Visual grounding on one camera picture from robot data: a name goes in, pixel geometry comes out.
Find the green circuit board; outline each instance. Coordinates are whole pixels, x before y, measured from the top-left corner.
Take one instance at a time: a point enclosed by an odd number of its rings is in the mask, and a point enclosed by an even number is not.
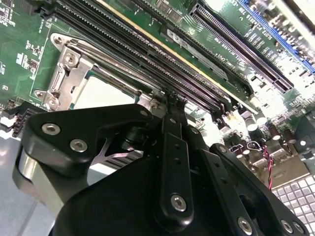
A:
[[[205,61],[196,58],[186,47],[183,47],[178,41],[174,40],[174,38],[171,39],[169,35],[162,34],[162,29],[165,26],[150,14],[143,11],[133,1],[98,0],[97,2],[105,5],[115,14],[120,14],[125,19],[136,24],[143,31],[151,35],[152,38],[168,47],[240,101],[245,102],[248,99],[248,94],[244,93],[244,88],[242,87],[242,83],[239,82],[239,78],[228,74],[228,79],[226,79],[227,75],[222,70],[216,68],[215,65],[211,65],[212,68],[210,68],[211,66],[207,66],[207,62],[205,63]],[[224,44],[218,42],[213,35],[200,27],[191,18],[189,15],[191,0],[185,2],[180,0],[171,1],[167,4],[167,14],[166,10],[163,10],[160,0],[142,2],[149,4],[159,14],[165,17],[167,15],[168,19],[198,42],[204,42],[204,46],[211,51],[213,56],[216,56],[223,64],[225,62],[225,68],[235,68],[234,71],[243,77],[243,79],[253,73],[250,66],[240,63]],[[5,32],[0,34],[0,104],[3,108],[6,107],[8,99],[11,98],[20,102],[26,100],[34,104],[40,104],[40,101],[32,94],[33,90],[47,89],[60,54],[50,42],[49,36],[52,33],[60,32],[82,37],[79,33],[55,18],[45,21],[39,15],[30,16],[20,9],[18,4],[14,3],[15,1],[13,0],[13,4],[10,7],[0,3],[0,12],[2,12],[0,14],[0,30]],[[214,6],[214,2],[208,1],[208,4],[213,4],[212,7],[214,10],[218,10],[218,7]],[[169,7],[175,10],[176,13],[170,14]],[[241,34],[246,35],[250,31],[253,35],[256,32],[257,37],[260,37],[261,41],[265,41],[260,48],[261,50],[269,48],[276,51],[277,48],[282,47],[281,45],[276,46],[275,40],[269,40],[269,36],[263,33],[263,30],[259,28],[252,30],[250,17],[241,18],[240,15],[242,13],[237,7],[233,0],[222,1],[218,13],[226,18],[230,24],[233,23],[233,27]],[[303,68],[299,67],[296,71],[303,71]],[[283,73],[287,73],[288,75],[291,73],[290,78],[292,78],[292,81],[299,83],[297,80],[299,78],[296,76],[298,72],[292,73],[292,69],[290,68]],[[312,90],[314,85],[312,86],[305,89],[308,91]],[[279,94],[286,110],[275,114],[275,123],[287,125],[288,121],[289,123],[293,123],[294,126],[294,123],[296,123],[295,118],[301,116],[305,111],[310,110],[314,106],[314,97],[304,99],[302,96],[303,92],[303,88],[299,88],[292,89],[284,95]]]
[[[33,89],[47,89],[60,55],[49,35],[54,31],[74,33],[59,22],[30,17],[16,6],[0,4],[0,104],[9,99],[41,104]]]

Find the blue pcie slot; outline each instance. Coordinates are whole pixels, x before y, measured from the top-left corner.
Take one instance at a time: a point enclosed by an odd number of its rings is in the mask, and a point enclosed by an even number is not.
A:
[[[267,24],[267,22],[262,18],[262,16],[256,12],[252,11],[248,4],[250,3],[248,0],[238,0],[239,4],[243,6],[266,30],[269,31],[269,33],[288,51],[292,56],[294,56],[295,59],[297,59],[308,71],[310,71],[312,74],[315,74],[315,68],[312,67],[312,65],[306,61],[301,60],[301,58],[298,56],[297,51],[293,49],[293,47],[288,44],[277,32],[277,30],[270,25]]]

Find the dimm slot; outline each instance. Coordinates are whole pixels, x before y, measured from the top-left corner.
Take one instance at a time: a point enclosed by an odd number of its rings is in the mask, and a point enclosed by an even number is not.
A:
[[[55,9],[56,10],[56,17],[60,19],[61,21],[71,25],[75,30],[77,30],[79,33],[81,33],[83,36],[87,37],[89,40],[96,42],[99,46],[102,48],[110,48],[110,50],[113,52],[113,54],[119,52],[117,49],[121,48],[121,44],[114,44],[113,41],[110,41],[109,39],[106,39],[106,35],[99,35],[96,31],[90,30],[90,25],[87,26],[85,29],[82,29],[82,26],[84,23],[86,24],[86,21],[81,19],[79,20],[77,16],[75,16],[73,13],[69,12],[65,8]],[[129,51],[124,51],[123,53],[125,55],[125,58],[127,61],[132,58],[132,60],[135,60],[135,56],[131,54]],[[189,100],[195,102],[198,106],[200,106],[202,109],[213,111],[217,110],[216,106],[214,105],[213,101],[207,99],[206,96],[204,96],[204,93],[201,93],[196,88],[191,87],[189,84],[187,84],[186,81],[181,80],[180,77],[178,78],[169,78],[169,75],[166,75],[164,73],[164,69],[159,67],[158,65],[152,63],[152,66],[147,66],[148,62],[144,60],[136,59],[136,63],[138,66],[144,66],[147,70],[151,72],[151,75],[154,75],[153,78],[157,78],[157,75],[159,75],[159,80],[163,82],[163,84],[167,87],[173,88],[174,91],[176,91],[179,95],[188,98]]]
[[[67,7],[70,7],[68,4],[68,1],[60,1],[60,2],[62,2]],[[77,15],[79,16],[84,15],[85,19],[87,19],[90,22],[90,24],[92,24],[94,27],[102,30],[103,32],[107,30],[107,34],[113,35],[113,38],[117,39],[124,45],[128,45],[134,51],[139,52],[140,55],[145,55],[145,56],[155,55],[155,54],[150,54],[150,50],[152,48],[149,47],[145,43],[138,43],[137,40],[133,40],[131,44],[130,38],[134,36],[127,31],[121,30],[122,28],[117,27],[116,24],[114,24],[114,21],[111,20],[111,18],[108,18],[108,16],[104,15],[103,13],[102,15],[100,15],[99,13],[101,12],[95,11],[94,9],[93,10],[89,9],[89,6],[84,5],[85,3],[83,1],[79,2],[77,0],[73,0],[71,3],[76,4],[75,11],[77,11]],[[168,67],[167,65],[168,61],[164,60],[164,57],[159,56],[156,58],[159,60],[159,63],[163,65],[162,67]],[[193,86],[198,87],[198,89],[202,90],[214,102],[219,103],[217,96],[213,96],[213,94],[211,94],[209,90],[205,89],[197,81],[192,80],[191,77],[189,77],[182,70],[178,69],[177,67],[169,67],[169,68],[170,68],[170,71],[174,71],[177,74],[176,76],[180,75],[186,81],[189,81]]]
[[[75,11],[77,11],[77,15],[78,16],[81,16],[84,14],[83,11],[80,11],[79,9],[76,9]],[[119,41],[121,44],[123,44],[124,46],[128,46],[127,48],[129,50],[131,50],[132,52],[136,52],[138,54],[138,56],[140,56],[141,58],[144,58],[146,61],[149,61],[149,53],[148,51],[144,51],[143,50],[143,47],[141,50],[138,50],[137,47],[134,47],[134,45],[132,43],[130,43],[130,40],[127,40],[127,38],[123,38],[121,35],[117,35],[116,34],[116,29],[114,28],[111,28],[111,25],[110,23],[106,22],[106,21],[103,21],[102,24],[98,23],[95,21],[95,19],[92,18],[92,16],[87,16],[87,15],[84,15],[84,18],[86,20],[88,20],[90,22],[90,24],[92,24],[96,29],[99,29],[100,31],[102,32],[105,32],[106,30],[106,34],[108,35],[112,35],[112,38],[116,39],[117,41]],[[168,65],[167,64],[163,64],[163,66],[160,66],[161,68],[167,68]],[[182,71],[180,71],[178,68],[175,68],[175,67],[169,67],[168,69],[168,73],[169,74],[172,74],[172,76],[174,78],[185,78],[185,81],[187,81],[186,83],[184,83],[184,80],[182,80],[182,83],[183,84],[189,84],[190,86],[195,86],[195,87],[198,87],[200,90],[203,91],[204,94],[208,95],[208,96],[211,96],[211,94],[209,94],[209,91],[206,90],[202,85],[200,85],[199,83],[196,83],[195,81],[191,80],[189,77],[187,77],[187,75],[185,73],[183,73]]]
[[[187,66],[185,63],[181,62],[177,58],[175,58],[172,54],[164,50],[162,47],[158,47],[155,42],[153,42],[151,39],[146,37],[145,35],[141,34],[140,32],[137,32],[135,34],[134,27],[128,26],[127,23],[123,23],[121,19],[119,19],[116,15],[113,15],[112,12],[108,11],[103,5],[99,4],[98,2],[95,2],[94,4],[98,6],[102,11],[100,11],[97,7],[93,6],[91,3],[87,4],[91,7],[94,7],[95,11],[99,11],[103,16],[109,18],[113,23],[119,25],[120,27],[124,28],[126,31],[128,31],[131,35],[136,36],[139,40],[141,40],[145,44],[150,44],[153,50],[161,54],[164,58],[167,58],[172,63],[175,63],[177,66],[179,66],[181,69],[185,70],[187,73],[189,73],[190,78],[194,77],[198,80],[198,82],[202,83],[207,88],[211,89],[214,93],[221,96],[222,98],[227,96],[226,93],[224,93],[220,88],[217,86],[210,84],[209,81],[194,71],[191,67]]]

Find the pcie slot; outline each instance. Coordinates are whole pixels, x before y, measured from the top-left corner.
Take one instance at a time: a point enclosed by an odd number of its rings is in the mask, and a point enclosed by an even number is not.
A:
[[[146,68],[146,70],[150,72],[151,78],[159,80],[166,88],[172,88],[179,95],[193,101],[205,110],[213,111],[218,109],[218,104],[208,96],[205,96],[204,92],[183,80],[179,75],[167,74],[164,67],[154,63],[146,55],[140,55],[139,52],[133,51],[131,48],[128,50],[125,48],[122,52],[122,44],[117,40],[113,40],[113,38],[107,36],[100,30],[93,30],[91,25],[87,24],[86,20],[63,7],[57,7],[55,11],[55,16],[59,20],[69,24],[83,36],[96,42],[100,47],[110,50],[113,55],[119,55],[116,59],[120,61],[125,60],[129,63],[133,62],[135,68]]]
[[[159,63],[157,64],[162,64],[162,68],[169,67],[169,61],[165,60],[164,57],[156,55],[155,53],[148,53],[150,52],[149,46],[146,46],[146,44],[134,44],[136,40],[130,40],[133,35],[128,35],[126,34],[127,32],[122,31],[121,29],[118,29],[115,24],[113,24],[112,20],[106,21],[108,18],[104,18],[100,15],[97,17],[97,12],[95,10],[91,11],[91,9],[88,9],[87,6],[83,5],[83,2],[80,1],[77,5],[76,8],[74,9],[73,5],[70,6],[67,1],[64,3],[65,6],[67,7],[72,7],[71,10],[76,11],[78,16],[84,16],[88,22],[90,22],[95,28],[100,29],[102,32],[105,32],[108,35],[112,35],[112,38],[120,41],[125,47],[127,46],[129,50],[132,50],[138,54],[141,58],[144,58],[148,60],[148,58],[157,58],[159,60]],[[198,89],[202,90],[205,94],[211,97],[213,102],[218,103],[218,97],[213,96],[207,89],[205,89],[200,83],[194,81],[189,77],[186,73],[184,73],[182,70],[180,70],[177,67],[169,67],[168,69],[169,73],[173,73],[173,77],[179,77],[182,80],[182,83],[187,84],[191,83],[193,86],[198,87]]]
[[[190,15],[222,43],[224,42],[225,45],[228,45],[228,48],[235,53],[236,58],[245,61],[258,75],[262,76],[263,79],[267,80],[280,92],[285,93],[293,88],[293,84],[290,81],[275,72],[271,65],[268,65],[268,62],[263,61],[263,56],[258,56],[251,45],[242,42],[234,34],[235,32],[232,33],[204,6],[199,3],[196,4]]]
[[[193,48],[195,48],[200,54],[202,54],[204,57],[208,58],[211,60],[211,62],[213,62],[218,68],[222,69],[225,73],[229,74],[229,75],[233,75],[236,78],[239,79],[240,82],[244,83],[246,86],[248,85],[247,82],[244,82],[244,78],[239,75],[238,73],[235,73],[235,71],[230,70],[230,68],[228,68],[228,66],[226,66],[223,63],[220,63],[219,60],[215,57],[215,55],[208,49],[206,48],[204,45],[202,45],[201,43],[199,43],[197,40],[195,40],[194,38],[192,38],[187,32],[185,32],[184,30],[182,30],[180,27],[178,27],[176,24],[174,24],[172,21],[170,21],[168,18],[166,18],[163,14],[161,14],[159,11],[157,11],[154,7],[152,7],[147,1],[145,0],[132,0],[136,5],[138,5],[141,9],[143,9],[145,12],[147,12],[148,14],[150,14],[152,17],[154,17],[155,19],[157,19],[157,21],[159,21],[162,25],[164,26],[168,26],[171,28],[171,30],[178,35],[180,38],[185,39],[185,41],[191,45]],[[188,71],[191,71],[191,68],[187,67],[185,68]],[[205,77],[199,75],[199,74],[195,74],[195,77],[197,79],[199,79],[201,82],[207,80]]]
[[[248,6],[249,0],[238,0],[238,2],[245,8],[254,18],[257,20],[268,32],[295,58],[297,59],[306,69],[308,69],[312,74],[315,73],[315,68],[306,61],[302,60],[298,53],[293,47],[288,44],[277,32],[277,30],[270,25],[263,19],[263,17],[257,11],[252,11],[251,8]]]

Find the ram slot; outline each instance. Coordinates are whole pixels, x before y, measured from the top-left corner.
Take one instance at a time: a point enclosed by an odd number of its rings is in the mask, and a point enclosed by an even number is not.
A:
[[[214,100],[208,95],[209,90],[203,86],[200,86],[201,89],[196,88],[195,85],[192,85],[192,80],[183,79],[181,74],[174,71],[173,66],[167,63],[166,66],[165,64],[162,65],[157,59],[154,60],[154,58],[150,58],[150,53],[145,51],[144,47],[139,48],[139,45],[134,44],[134,42],[137,41],[136,38],[123,38],[121,35],[116,35],[118,32],[111,30],[112,26],[110,24],[105,25],[104,22],[102,22],[101,28],[99,29],[97,26],[87,21],[86,15],[78,15],[75,13],[78,10],[81,11],[80,13],[83,13],[82,9],[78,9],[76,6],[71,6],[71,8],[65,5],[55,6],[54,9],[55,16],[59,20],[69,24],[103,49],[110,50],[112,55],[119,55],[115,59],[134,63],[135,68],[139,68],[140,70],[146,69],[145,71],[150,72],[150,78],[159,80],[165,88],[171,88],[182,97],[191,100],[207,111],[216,111],[220,108],[220,104],[217,103],[217,100]]]
[[[223,24],[222,19],[219,21],[219,17],[215,17],[205,7],[197,3],[190,12],[191,17],[217,39],[224,42],[235,53],[237,58],[250,65],[258,75],[268,81],[278,91],[285,93],[293,88],[293,84],[281,72],[277,72],[275,66],[266,60],[263,55],[259,56],[253,46],[242,41],[240,39],[241,36],[238,35],[237,37],[236,31],[232,32],[232,29],[228,29],[227,25]]]

